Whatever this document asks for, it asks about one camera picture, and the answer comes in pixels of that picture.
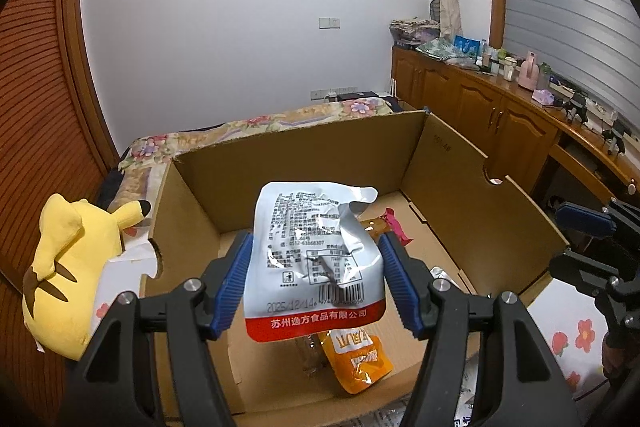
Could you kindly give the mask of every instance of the printed date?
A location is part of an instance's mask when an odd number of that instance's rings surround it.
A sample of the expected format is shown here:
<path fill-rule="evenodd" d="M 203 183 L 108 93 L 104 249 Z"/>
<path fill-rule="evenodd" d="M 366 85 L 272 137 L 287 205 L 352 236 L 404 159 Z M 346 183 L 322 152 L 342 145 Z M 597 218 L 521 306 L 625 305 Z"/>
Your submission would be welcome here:
<path fill-rule="evenodd" d="M 318 306 L 315 299 L 295 299 L 290 301 L 267 302 L 267 313 L 290 312 L 308 310 Z"/>

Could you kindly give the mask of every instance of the cabinet handle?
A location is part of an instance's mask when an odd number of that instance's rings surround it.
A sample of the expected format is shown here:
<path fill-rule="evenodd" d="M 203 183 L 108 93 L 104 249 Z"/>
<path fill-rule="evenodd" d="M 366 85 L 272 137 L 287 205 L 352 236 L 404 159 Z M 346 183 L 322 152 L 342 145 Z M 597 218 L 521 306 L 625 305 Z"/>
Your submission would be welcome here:
<path fill-rule="evenodd" d="M 502 118 L 502 115 L 504 115 L 504 111 L 500 111 L 498 113 L 498 121 L 495 125 L 495 134 L 498 134 L 498 129 L 500 129 L 500 119 Z"/>
<path fill-rule="evenodd" d="M 495 114 L 495 107 L 491 110 L 491 116 L 489 117 L 489 126 L 487 126 L 487 129 L 489 129 L 489 127 L 491 127 L 491 124 L 494 123 L 494 114 Z"/>

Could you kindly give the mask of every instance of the red label strip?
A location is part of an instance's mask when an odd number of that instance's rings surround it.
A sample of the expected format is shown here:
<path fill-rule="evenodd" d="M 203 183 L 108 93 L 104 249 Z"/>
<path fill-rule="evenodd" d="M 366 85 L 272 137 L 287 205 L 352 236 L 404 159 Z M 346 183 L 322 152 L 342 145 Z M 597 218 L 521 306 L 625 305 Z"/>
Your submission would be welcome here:
<path fill-rule="evenodd" d="M 245 319 L 246 331 L 256 342 L 273 342 L 294 339 L 319 331 L 357 328 L 376 322 L 385 314 L 383 299 L 357 309 L 331 309 L 276 317 Z"/>

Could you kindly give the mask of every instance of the yellow plush toy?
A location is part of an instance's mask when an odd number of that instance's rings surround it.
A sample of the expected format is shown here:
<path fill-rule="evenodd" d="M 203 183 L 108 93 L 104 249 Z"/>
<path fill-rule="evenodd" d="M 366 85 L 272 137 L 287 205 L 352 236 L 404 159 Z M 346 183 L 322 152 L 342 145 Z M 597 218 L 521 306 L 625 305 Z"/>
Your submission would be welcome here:
<path fill-rule="evenodd" d="M 131 201 L 113 214 L 87 200 L 60 194 L 40 214 L 42 234 L 22 282 L 22 313 L 44 347 L 79 360 L 89 342 L 95 292 L 107 260 L 122 253 L 120 231 L 148 214 L 148 201 Z"/>

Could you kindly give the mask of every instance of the blue gripper pad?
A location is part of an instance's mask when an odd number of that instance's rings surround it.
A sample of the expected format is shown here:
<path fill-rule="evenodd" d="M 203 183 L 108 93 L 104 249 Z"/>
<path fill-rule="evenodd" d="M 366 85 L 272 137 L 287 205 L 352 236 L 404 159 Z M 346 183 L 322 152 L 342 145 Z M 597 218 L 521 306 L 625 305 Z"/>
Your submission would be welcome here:
<path fill-rule="evenodd" d="M 396 303 L 402 325 L 405 329 L 411 331 L 414 336 L 417 336 L 420 331 L 424 330 L 424 324 L 420 318 L 420 298 L 409 275 L 404 270 L 402 262 L 398 259 L 398 254 L 391 244 L 388 235 L 388 233 L 385 233 L 380 236 L 378 242 L 378 249 L 382 254 L 385 266 L 386 283 Z M 404 251 L 398 239 L 395 239 L 398 244 L 397 246 Z"/>
<path fill-rule="evenodd" d="M 246 272 L 249 269 L 253 245 L 254 236 L 248 233 L 242 245 L 238 248 L 236 257 L 226 272 L 226 276 L 214 298 L 213 320 L 211 321 L 210 328 L 216 339 L 220 338 L 223 331 L 228 330 L 234 319 L 234 315 L 236 315 L 242 293 L 244 293 L 244 281 L 246 279 Z"/>
<path fill-rule="evenodd" d="M 596 239 L 611 237 L 616 231 L 611 216 L 573 203 L 560 205 L 556 210 L 556 224 L 561 229 L 577 230 Z"/>

